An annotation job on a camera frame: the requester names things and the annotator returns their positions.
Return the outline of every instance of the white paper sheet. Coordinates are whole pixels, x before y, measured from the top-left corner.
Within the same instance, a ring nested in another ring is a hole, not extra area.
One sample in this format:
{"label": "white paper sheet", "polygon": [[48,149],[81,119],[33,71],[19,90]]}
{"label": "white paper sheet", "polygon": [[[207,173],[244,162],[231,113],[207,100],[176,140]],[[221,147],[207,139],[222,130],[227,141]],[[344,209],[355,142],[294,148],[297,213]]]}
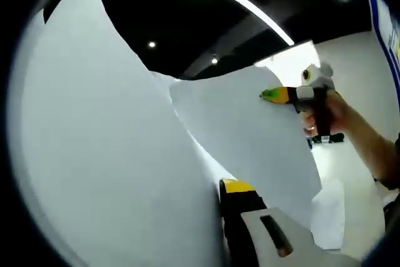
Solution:
{"label": "white paper sheet", "polygon": [[294,108],[259,97],[280,86],[270,70],[248,67],[170,88],[173,105],[199,144],[268,207],[309,228],[319,175]]}
{"label": "white paper sheet", "polygon": [[62,0],[32,52],[14,155],[75,266],[221,266],[213,184],[154,82],[101,0]]}
{"label": "white paper sheet", "polygon": [[322,249],[340,249],[344,238],[344,188],[338,179],[324,184],[312,200],[311,233]]}

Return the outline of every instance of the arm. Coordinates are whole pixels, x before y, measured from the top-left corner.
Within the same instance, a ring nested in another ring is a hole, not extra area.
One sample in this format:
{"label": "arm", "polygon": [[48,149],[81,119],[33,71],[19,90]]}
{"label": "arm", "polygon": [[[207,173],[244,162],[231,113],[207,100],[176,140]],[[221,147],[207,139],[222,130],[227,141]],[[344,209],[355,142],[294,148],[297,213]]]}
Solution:
{"label": "arm", "polygon": [[[384,139],[335,91],[329,91],[327,107],[332,112],[331,133],[348,136],[372,175],[388,188],[400,186],[400,159],[394,143]],[[305,132],[317,135],[313,112],[303,114]]]}

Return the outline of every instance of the hand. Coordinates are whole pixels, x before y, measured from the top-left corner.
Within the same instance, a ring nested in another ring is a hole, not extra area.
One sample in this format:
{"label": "hand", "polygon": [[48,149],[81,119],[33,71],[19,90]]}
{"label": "hand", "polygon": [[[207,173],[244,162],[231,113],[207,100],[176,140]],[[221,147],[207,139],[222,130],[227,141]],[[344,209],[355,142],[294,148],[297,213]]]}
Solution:
{"label": "hand", "polygon": [[[331,134],[341,133],[346,130],[352,108],[335,90],[327,92],[326,106],[332,114]],[[313,110],[301,112],[304,132],[307,137],[318,135],[315,114]]]}

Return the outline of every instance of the black ceiling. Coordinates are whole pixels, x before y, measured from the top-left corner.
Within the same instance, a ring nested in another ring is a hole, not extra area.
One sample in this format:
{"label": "black ceiling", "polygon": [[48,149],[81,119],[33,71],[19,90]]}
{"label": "black ceiling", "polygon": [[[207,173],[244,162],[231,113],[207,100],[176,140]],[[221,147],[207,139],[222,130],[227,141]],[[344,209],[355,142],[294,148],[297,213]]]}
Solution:
{"label": "black ceiling", "polygon": [[[251,21],[258,24],[249,25],[249,30],[262,27],[255,35],[221,45],[219,39],[252,14],[233,0],[102,1],[118,33],[147,68],[175,77],[182,77],[192,64],[205,69],[195,78],[224,74],[287,47],[258,18]],[[295,43],[308,39],[320,43],[371,28],[368,0],[250,1],[270,15]],[[47,5],[46,19],[58,2]],[[155,48],[148,47],[150,41],[156,42]],[[226,50],[219,53],[219,48]],[[211,64],[214,53],[217,65]],[[209,59],[199,63],[202,55]]]}

